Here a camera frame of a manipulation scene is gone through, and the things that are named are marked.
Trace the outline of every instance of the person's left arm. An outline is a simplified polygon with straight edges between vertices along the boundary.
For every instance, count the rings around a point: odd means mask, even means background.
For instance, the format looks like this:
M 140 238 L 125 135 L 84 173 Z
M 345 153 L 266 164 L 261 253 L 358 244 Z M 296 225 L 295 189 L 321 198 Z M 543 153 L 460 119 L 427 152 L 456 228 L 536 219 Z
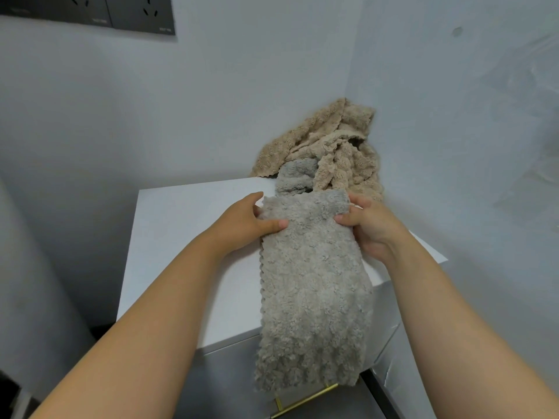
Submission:
M 250 194 L 236 202 L 188 244 L 32 419 L 171 418 L 221 260 L 262 235 L 287 227 L 286 220 L 256 218 L 255 202 L 262 195 Z

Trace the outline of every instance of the forearm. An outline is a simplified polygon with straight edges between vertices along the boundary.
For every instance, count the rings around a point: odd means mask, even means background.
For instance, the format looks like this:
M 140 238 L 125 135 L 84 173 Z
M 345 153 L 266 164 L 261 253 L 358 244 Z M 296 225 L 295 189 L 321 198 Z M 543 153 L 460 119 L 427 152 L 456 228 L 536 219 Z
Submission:
M 437 417 L 559 417 L 555 395 L 458 293 L 411 235 L 386 262 Z
M 221 260 L 212 245 L 202 234 L 185 247 L 33 419 L 170 418 Z

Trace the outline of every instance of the hand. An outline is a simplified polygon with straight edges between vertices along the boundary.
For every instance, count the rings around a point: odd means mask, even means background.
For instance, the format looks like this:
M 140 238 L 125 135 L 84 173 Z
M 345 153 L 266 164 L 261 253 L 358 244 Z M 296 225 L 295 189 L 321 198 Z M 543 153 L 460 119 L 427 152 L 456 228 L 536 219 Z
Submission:
M 287 219 L 258 219 L 261 209 L 255 203 L 262 198 L 262 191 L 252 193 L 232 204 L 204 234 L 211 237 L 213 246 L 221 255 L 242 248 L 255 239 L 276 233 L 289 224 Z
M 340 225 L 353 226 L 353 235 L 361 249 L 386 264 L 394 257 L 397 244 L 411 236 L 408 229 L 387 206 L 360 194 L 348 193 L 356 206 L 334 220 Z

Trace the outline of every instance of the fluffy cloth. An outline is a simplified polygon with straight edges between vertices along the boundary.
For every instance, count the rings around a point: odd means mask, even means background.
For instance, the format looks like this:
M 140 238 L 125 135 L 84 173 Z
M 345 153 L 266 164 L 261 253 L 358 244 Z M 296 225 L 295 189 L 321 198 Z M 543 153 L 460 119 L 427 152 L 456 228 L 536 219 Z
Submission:
M 290 223 L 262 242 L 262 390 L 359 377 L 373 287 L 352 230 L 333 219 L 348 209 L 344 190 L 264 199 L 263 218 Z
M 317 159 L 300 159 L 285 163 L 276 179 L 276 196 L 292 196 L 312 191 L 312 180 L 318 169 Z
M 287 161 L 313 158 L 313 190 L 349 189 L 382 200 L 378 156 L 365 142 L 373 115 L 374 109 L 340 98 L 266 144 L 250 175 L 272 176 Z

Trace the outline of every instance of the folded gray towel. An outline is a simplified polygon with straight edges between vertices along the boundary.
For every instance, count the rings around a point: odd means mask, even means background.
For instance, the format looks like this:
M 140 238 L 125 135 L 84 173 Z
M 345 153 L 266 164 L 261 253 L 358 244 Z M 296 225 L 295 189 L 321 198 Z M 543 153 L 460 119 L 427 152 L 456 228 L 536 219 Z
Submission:
M 284 163 L 276 179 L 276 196 L 292 196 L 312 191 L 318 159 L 297 159 Z
M 333 219 L 348 208 L 344 190 L 264 198 L 263 218 L 290 223 L 262 242 L 260 389 L 359 377 L 373 287 L 352 230 Z

